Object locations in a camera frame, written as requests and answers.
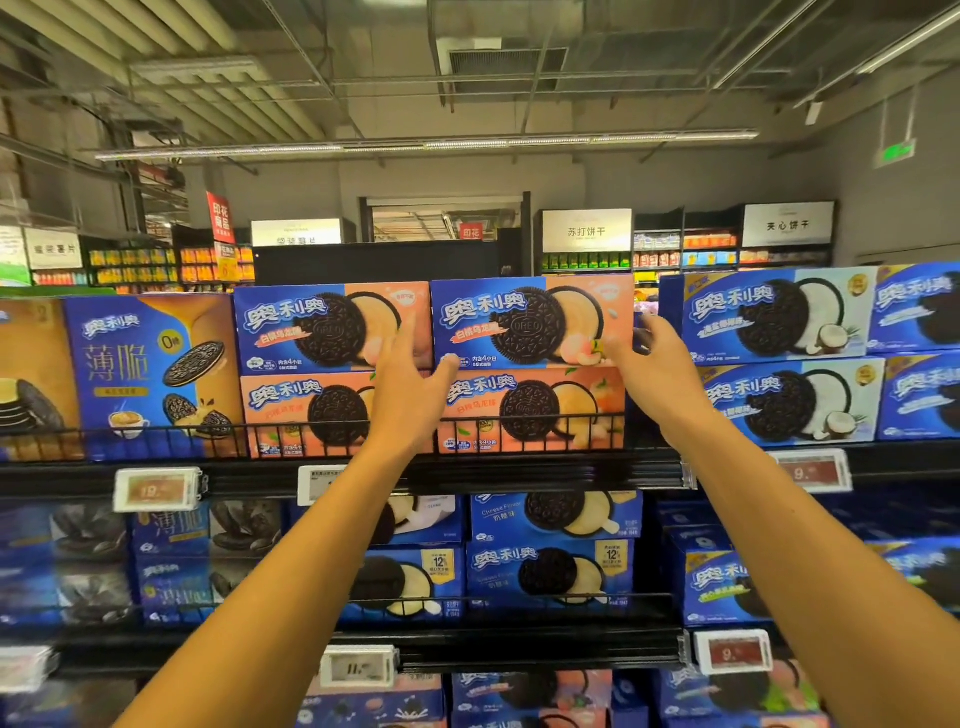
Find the red sign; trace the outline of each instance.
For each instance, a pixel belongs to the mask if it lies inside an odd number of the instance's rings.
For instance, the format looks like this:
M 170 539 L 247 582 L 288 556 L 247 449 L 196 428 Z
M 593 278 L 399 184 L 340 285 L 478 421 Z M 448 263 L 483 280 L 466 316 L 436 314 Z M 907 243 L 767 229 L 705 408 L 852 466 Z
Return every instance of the red sign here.
M 483 223 L 461 223 L 461 240 L 483 240 Z
M 233 221 L 230 219 L 230 203 L 220 195 L 207 192 L 206 204 L 210 208 L 213 239 L 219 243 L 236 245 L 236 238 L 233 237 Z

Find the exit sign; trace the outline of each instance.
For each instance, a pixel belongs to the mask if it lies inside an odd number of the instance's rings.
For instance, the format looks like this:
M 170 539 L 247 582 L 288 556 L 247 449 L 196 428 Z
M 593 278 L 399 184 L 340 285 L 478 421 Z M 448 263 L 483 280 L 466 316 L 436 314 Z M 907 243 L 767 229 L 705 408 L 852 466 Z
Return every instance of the exit sign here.
M 881 149 L 876 153 L 874 167 L 888 167 L 904 159 L 910 159 L 917 154 L 917 139 L 907 139 L 900 144 Z

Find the forearm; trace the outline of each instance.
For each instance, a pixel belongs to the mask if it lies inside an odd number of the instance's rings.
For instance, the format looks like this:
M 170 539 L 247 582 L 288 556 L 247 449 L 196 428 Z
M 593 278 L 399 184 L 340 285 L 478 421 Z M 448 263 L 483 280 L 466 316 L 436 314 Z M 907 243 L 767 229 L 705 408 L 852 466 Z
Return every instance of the forearm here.
M 845 726 L 960 725 L 960 627 L 712 410 L 664 433 Z
M 117 726 L 289 728 L 317 674 L 383 505 L 409 461 L 368 442 L 174 655 Z

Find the person's left hand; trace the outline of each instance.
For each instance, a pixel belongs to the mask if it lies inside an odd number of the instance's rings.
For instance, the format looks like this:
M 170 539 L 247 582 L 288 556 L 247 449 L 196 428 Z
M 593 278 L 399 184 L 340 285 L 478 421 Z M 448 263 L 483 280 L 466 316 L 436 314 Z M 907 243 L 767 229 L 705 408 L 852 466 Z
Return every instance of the person's left hand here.
M 414 364 L 416 326 L 416 316 L 409 317 L 396 337 L 383 343 L 376 363 L 368 438 L 368 442 L 399 449 L 408 457 L 419 452 L 437 429 L 446 406 L 446 394 L 460 368 L 460 358 L 448 354 L 433 376 L 423 378 Z

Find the linear light fixture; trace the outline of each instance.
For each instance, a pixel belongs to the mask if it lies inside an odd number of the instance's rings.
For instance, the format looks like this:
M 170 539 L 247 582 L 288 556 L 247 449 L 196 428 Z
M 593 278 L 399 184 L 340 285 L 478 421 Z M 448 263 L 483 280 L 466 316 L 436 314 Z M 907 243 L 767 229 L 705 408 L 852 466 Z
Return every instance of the linear light fixture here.
M 539 134 L 526 136 L 460 137 L 450 139 L 377 139 L 341 142 L 305 142 L 295 144 L 254 144 L 228 147 L 143 147 L 96 152 L 100 161 L 141 159 L 209 159 L 220 157 L 277 157 L 313 155 L 338 157 L 357 154 L 404 154 L 425 152 L 462 152 L 529 147 L 590 147 L 662 142 L 750 141 L 756 129 L 717 129 L 662 132 L 614 132 L 590 134 Z
M 933 20 L 928 22 L 922 28 L 918 28 L 909 36 L 902 38 L 885 51 L 878 53 L 876 56 L 857 68 L 856 74 L 858 76 L 863 76 L 868 73 L 873 73 L 878 68 L 886 65 L 893 59 L 897 59 L 907 51 L 916 48 L 925 40 L 936 36 L 945 28 L 953 25 L 953 23 L 955 23 L 957 20 L 960 20 L 960 5 L 953 6 L 950 10 L 942 13 L 938 17 L 933 18 Z

